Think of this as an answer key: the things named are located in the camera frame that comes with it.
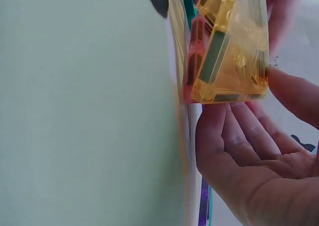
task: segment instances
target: palm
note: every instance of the palm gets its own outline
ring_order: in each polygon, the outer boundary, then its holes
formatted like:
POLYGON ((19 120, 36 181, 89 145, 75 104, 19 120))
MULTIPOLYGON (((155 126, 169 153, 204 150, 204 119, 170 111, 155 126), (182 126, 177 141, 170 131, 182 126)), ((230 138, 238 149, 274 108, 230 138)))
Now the palm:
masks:
MULTIPOLYGON (((196 129, 197 166, 234 215, 245 225, 305 221, 304 199, 319 187, 316 156, 283 133, 258 102, 205 107, 196 129)), ((309 220, 303 225, 315 225, 309 220)))

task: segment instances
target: finger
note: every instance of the finger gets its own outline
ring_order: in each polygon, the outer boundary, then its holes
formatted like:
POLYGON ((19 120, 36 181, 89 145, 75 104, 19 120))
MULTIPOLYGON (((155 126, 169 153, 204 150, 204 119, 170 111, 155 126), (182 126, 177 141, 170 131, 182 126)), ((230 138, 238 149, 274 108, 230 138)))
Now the finger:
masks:
POLYGON ((247 140, 262 160, 274 160, 281 155, 278 146, 246 104, 234 103, 231 109, 247 140))
POLYGON ((269 88, 299 119, 319 129, 319 87, 305 79, 269 68, 269 88))
POLYGON ((257 161, 260 161, 260 157, 246 139, 229 104, 227 104, 226 107, 222 137, 225 144, 225 151, 231 155, 239 166, 252 166, 255 165, 257 161))
POLYGON ((284 133, 266 114, 260 102, 248 102, 246 105, 261 123, 266 132, 271 136, 277 144, 282 154, 295 153, 304 148, 298 144, 291 136, 284 133))
POLYGON ((273 58, 294 22, 300 0, 276 0, 268 23, 269 50, 273 58))
POLYGON ((203 177, 215 190, 223 190, 240 167, 224 151, 221 137, 226 105, 207 105, 200 116, 195 136, 196 164, 203 177))

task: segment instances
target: plastic building toy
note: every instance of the plastic building toy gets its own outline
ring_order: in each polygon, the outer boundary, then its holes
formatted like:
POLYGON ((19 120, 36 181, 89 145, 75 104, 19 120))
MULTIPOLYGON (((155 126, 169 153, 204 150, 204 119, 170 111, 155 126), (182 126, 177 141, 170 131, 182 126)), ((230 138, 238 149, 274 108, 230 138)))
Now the plastic building toy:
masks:
POLYGON ((184 100, 186 103, 196 103, 191 98, 190 93, 205 54, 204 35, 206 24, 205 19, 200 14, 192 20, 186 81, 184 81, 184 100))
POLYGON ((188 27, 189 29, 191 29, 191 21, 197 15, 197 9, 195 8, 194 0, 183 0, 183 2, 184 2, 186 17, 187 17, 188 27))
POLYGON ((202 104, 266 97, 269 63, 266 0, 199 0, 212 25, 191 98, 202 104))

